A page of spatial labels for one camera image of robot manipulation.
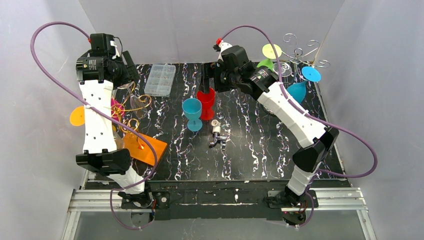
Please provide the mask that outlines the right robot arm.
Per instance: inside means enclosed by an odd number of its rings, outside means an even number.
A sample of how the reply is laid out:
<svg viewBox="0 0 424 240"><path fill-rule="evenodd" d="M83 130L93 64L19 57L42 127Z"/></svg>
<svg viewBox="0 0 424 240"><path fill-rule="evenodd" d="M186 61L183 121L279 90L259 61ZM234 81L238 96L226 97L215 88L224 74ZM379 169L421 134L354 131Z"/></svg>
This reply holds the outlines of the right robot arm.
<svg viewBox="0 0 424 240"><path fill-rule="evenodd" d="M268 67L255 67L246 50L226 42L215 44L217 61L202 66L201 90L214 81L218 93L239 89L270 110L296 137L300 149L294 153L294 169L282 194L283 201L297 205L319 169L320 162L333 148L339 130L326 127L308 117L305 109L283 89L284 84Z"/></svg>

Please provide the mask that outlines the light blue wine glass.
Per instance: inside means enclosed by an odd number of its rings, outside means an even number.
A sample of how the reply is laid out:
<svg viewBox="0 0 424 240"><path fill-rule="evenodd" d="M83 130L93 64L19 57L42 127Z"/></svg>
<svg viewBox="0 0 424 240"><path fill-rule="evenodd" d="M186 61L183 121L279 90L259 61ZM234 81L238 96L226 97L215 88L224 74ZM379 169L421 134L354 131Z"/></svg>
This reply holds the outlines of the light blue wine glass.
<svg viewBox="0 0 424 240"><path fill-rule="evenodd" d="M192 132L198 132L203 127L203 123L200 120L202 103L196 98L188 98L182 103L182 110L188 119L187 128Z"/></svg>

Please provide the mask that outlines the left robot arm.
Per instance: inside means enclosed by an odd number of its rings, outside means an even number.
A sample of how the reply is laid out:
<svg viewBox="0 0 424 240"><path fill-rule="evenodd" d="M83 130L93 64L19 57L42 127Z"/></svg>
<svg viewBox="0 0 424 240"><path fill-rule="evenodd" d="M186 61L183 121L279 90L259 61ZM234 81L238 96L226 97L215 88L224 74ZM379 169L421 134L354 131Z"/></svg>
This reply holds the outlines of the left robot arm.
<svg viewBox="0 0 424 240"><path fill-rule="evenodd" d="M132 168L130 151L117 147L111 111L113 90L138 80L138 71L129 52L119 52L113 35L92 33L89 40L91 48L76 62L79 88L88 103L83 152L76 155L76 163L114 180L122 197L141 194L145 184Z"/></svg>

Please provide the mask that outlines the red wine glass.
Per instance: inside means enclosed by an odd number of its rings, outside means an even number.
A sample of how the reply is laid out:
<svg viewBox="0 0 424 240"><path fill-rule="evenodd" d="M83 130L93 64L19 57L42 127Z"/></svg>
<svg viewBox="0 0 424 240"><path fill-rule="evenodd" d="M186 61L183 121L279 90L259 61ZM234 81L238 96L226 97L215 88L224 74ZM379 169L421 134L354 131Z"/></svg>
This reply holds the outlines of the red wine glass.
<svg viewBox="0 0 424 240"><path fill-rule="evenodd" d="M203 121L209 121L214 117L215 112L212 110L215 104L215 91L209 87L209 92L204 93L199 90L196 94L196 98L201 102L201 115L200 119Z"/></svg>

